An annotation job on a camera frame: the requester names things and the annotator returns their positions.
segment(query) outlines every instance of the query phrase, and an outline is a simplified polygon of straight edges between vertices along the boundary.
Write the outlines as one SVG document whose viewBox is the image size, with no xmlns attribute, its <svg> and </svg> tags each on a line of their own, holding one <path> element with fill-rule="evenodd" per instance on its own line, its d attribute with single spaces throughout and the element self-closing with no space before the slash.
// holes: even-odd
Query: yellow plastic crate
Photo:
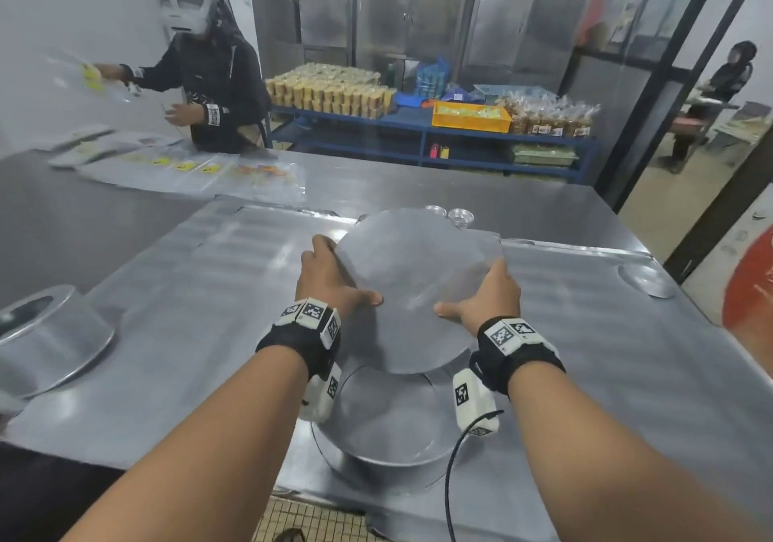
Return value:
<svg viewBox="0 0 773 542">
<path fill-rule="evenodd" d="M 460 117 L 454 114 L 440 114 L 440 108 L 481 108 L 498 109 L 499 118 Z M 448 127 L 449 129 L 486 130 L 489 133 L 508 133 L 510 131 L 510 114 L 502 107 L 486 107 L 482 104 L 465 104 L 452 102 L 436 102 L 432 110 L 432 126 Z"/>
</svg>

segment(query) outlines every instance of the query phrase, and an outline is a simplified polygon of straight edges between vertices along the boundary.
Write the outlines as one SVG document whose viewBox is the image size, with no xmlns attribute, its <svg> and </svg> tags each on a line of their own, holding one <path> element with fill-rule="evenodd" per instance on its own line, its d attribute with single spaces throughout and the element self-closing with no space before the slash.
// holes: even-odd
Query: black cable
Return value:
<svg viewBox="0 0 773 542">
<path fill-rule="evenodd" d="M 469 431 L 472 430 L 476 424 L 480 420 L 491 420 L 492 418 L 496 418 L 500 414 L 504 414 L 505 410 L 494 410 L 492 412 L 486 412 L 482 416 L 478 416 L 475 420 L 473 420 L 470 425 L 465 428 L 465 431 L 461 433 L 461 436 L 459 437 L 459 440 L 456 441 L 456 444 L 454 445 L 454 450 L 451 451 L 451 458 L 449 459 L 449 467 L 445 470 L 445 522 L 449 526 L 449 536 L 451 537 L 451 542 L 456 542 L 456 536 L 454 535 L 454 524 L 451 523 L 451 505 L 449 503 L 449 485 L 451 484 L 451 467 L 454 465 L 454 459 L 456 459 L 456 453 L 459 452 L 459 447 L 461 446 L 461 442 L 465 439 L 465 436 L 469 434 Z"/>
</svg>

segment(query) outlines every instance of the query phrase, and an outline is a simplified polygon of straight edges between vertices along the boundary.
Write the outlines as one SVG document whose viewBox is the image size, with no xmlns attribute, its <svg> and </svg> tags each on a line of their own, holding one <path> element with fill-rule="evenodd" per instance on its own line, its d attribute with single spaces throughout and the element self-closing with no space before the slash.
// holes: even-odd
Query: metal pot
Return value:
<svg viewBox="0 0 773 542">
<path fill-rule="evenodd" d="M 99 355 L 114 332 L 71 285 L 11 304 L 0 310 L 0 392 L 24 398 L 59 386 Z"/>
</svg>

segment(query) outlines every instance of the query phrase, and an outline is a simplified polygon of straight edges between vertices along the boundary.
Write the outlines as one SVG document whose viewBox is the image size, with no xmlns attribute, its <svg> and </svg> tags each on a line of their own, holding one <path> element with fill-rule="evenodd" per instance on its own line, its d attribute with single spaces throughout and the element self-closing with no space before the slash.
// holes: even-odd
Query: tiled floor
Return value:
<svg viewBox="0 0 773 542">
<path fill-rule="evenodd" d="M 670 154 L 672 145 L 673 139 L 669 136 L 655 156 Z M 733 172 L 734 168 L 702 148 L 692 154 L 678 176 L 651 163 L 620 211 L 620 219 L 662 263 Z"/>
<path fill-rule="evenodd" d="M 367 530 L 364 516 L 272 497 L 257 524 L 252 542 L 274 542 L 289 528 L 300 528 L 306 542 L 384 540 Z M 290 537 L 286 542 L 301 542 L 301 537 Z"/>
</svg>

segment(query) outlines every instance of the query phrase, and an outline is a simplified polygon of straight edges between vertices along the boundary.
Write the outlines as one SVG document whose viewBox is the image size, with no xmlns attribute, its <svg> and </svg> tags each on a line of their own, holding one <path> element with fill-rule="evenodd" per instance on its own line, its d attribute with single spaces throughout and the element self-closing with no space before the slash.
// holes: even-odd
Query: blue metal shelf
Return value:
<svg viewBox="0 0 773 542">
<path fill-rule="evenodd" d="M 563 137 L 500 134 L 477 130 L 432 127 L 432 109 L 401 107 L 396 113 L 388 114 L 380 119 L 365 119 L 362 117 L 350 117 L 288 107 L 275 107 L 275 112 L 291 114 L 294 117 L 293 120 L 274 130 L 273 137 L 276 141 L 285 141 L 294 145 L 317 147 L 330 151 L 343 151 L 367 157 L 384 157 L 399 161 L 409 161 L 417 165 L 446 165 L 450 167 L 486 169 L 496 172 L 553 176 L 566 178 L 568 182 L 572 183 L 583 182 L 587 166 L 598 148 L 598 142 L 594 139 L 566 139 Z M 314 124 L 311 121 L 307 122 L 308 119 L 314 118 L 323 120 Z M 352 132 L 351 130 L 334 127 L 330 124 L 330 121 L 342 121 L 352 125 L 371 127 L 373 130 L 378 130 L 378 134 L 375 134 L 372 130 L 366 130 L 364 133 Z M 389 135 L 386 129 L 402 131 L 404 134 Z M 454 145 L 451 148 L 449 159 L 441 159 L 428 156 L 426 150 L 428 134 L 466 137 L 466 139 L 463 145 Z M 502 156 L 503 152 L 496 149 L 486 149 L 485 146 L 481 146 L 479 141 L 484 139 L 564 145 L 573 147 L 580 158 L 575 161 L 574 165 L 568 168 L 497 161 L 497 156 Z M 478 140 L 478 144 L 473 143 L 471 140 Z M 466 157 L 472 156 L 476 157 L 476 159 L 454 158 L 454 154 Z M 488 157 L 493 161 L 486 161 L 484 157 Z"/>
</svg>

